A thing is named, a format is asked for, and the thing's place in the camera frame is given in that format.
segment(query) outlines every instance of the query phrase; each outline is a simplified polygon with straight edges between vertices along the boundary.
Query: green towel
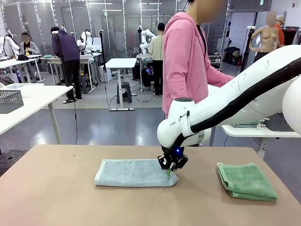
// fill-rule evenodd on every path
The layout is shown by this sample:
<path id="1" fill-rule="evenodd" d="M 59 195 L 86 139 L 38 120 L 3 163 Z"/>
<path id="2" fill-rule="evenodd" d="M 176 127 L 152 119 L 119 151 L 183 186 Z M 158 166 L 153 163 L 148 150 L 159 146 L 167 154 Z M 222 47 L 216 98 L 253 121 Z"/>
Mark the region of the green towel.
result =
<path id="1" fill-rule="evenodd" d="M 222 184 L 238 199 L 276 201 L 277 194 L 254 163 L 243 166 L 217 165 Z"/>

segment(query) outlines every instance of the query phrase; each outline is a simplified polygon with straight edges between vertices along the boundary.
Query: pink hoodie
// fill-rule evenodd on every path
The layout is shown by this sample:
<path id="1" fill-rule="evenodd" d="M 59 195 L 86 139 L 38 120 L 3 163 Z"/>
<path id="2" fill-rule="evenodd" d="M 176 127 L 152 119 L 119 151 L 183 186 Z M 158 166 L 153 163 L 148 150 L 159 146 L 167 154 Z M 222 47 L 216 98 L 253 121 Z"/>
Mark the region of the pink hoodie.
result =
<path id="1" fill-rule="evenodd" d="M 207 43 L 188 14 L 175 14 L 165 27 L 164 37 L 162 108 L 166 115 L 175 98 L 190 97 L 198 103 L 208 96 L 208 83 L 221 87 L 233 79 L 212 67 L 207 53 L 204 56 Z"/>

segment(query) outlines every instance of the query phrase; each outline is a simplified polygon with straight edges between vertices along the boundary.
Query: purple hoodie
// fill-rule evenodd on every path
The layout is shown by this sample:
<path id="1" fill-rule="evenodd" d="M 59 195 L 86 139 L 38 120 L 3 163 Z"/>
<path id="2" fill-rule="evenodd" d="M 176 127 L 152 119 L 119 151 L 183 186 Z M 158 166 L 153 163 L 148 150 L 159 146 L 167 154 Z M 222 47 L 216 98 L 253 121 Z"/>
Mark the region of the purple hoodie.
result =
<path id="1" fill-rule="evenodd" d="M 75 38 L 65 32 L 63 29 L 58 30 L 64 61 L 79 60 L 79 47 L 76 44 Z M 56 56 L 59 57 L 59 47 L 55 41 L 55 35 L 52 35 L 52 47 Z"/>

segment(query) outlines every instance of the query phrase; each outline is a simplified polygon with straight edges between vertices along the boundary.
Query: stool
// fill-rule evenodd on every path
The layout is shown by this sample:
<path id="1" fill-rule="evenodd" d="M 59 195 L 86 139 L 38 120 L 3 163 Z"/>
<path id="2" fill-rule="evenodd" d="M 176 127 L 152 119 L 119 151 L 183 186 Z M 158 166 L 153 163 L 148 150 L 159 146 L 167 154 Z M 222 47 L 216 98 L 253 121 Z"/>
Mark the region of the stool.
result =
<path id="1" fill-rule="evenodd" d="M 124 97 L 124 93 L 122 94 L 123 96 L 123 101 L 127 101 L 128 103 L 132 103 L 132 92 L 131 92 L 131 87 L 129 82 L 124 82 L 121 84 L 122 89 L 127 90 L 127 97 Z M 120 104 L 120 99 L 119 99 L 119 84 L 117 84 L 117 104 Z"/>
<path id="2" fill-rule="evenodd" d="M 87 84 L 88 78 L 86 76 L 80 76 L 79 77 L 79 85 L 80 85 L 80 91 L 82 94 L 88 94 Z"/>

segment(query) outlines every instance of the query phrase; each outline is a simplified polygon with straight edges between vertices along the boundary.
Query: hand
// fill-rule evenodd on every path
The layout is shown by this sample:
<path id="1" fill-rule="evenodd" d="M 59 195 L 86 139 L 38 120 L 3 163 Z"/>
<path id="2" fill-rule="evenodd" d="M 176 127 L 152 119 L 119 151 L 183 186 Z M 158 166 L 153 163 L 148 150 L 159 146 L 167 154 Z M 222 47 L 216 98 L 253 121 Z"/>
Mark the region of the hand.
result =
<path id="1" fill-rule="evenodd" d="M 258 53 L 259 49 L 258 48 L 251 48 L 251 51 L 253 51 L 254 53 Z"/>

